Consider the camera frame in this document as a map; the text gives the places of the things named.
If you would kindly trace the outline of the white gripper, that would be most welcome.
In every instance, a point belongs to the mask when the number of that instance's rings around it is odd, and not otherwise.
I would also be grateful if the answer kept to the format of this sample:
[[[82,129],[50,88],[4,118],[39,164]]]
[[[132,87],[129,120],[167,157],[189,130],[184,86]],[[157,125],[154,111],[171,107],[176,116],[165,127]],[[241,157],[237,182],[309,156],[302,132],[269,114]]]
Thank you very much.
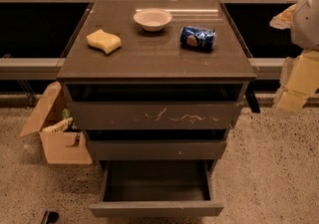
[[[275,29],[290,29],[296,4],[274,16],[269,25]],[[285,88],[275,94],[273,106],[278,112],[298,113],[319,89],[319,52],[304,50],[293,62]]]

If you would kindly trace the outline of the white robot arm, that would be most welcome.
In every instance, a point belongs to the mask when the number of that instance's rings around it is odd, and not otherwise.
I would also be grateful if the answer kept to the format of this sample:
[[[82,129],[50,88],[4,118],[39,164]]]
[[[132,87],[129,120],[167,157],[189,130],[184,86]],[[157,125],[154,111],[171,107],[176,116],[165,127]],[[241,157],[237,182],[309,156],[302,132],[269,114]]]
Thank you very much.
[[[286,59],[273,107],[282,117],[298,113],[319,90],[319,0],[299,0],[274,16],[270,26],[289,29],[291,41],[302,49]]]

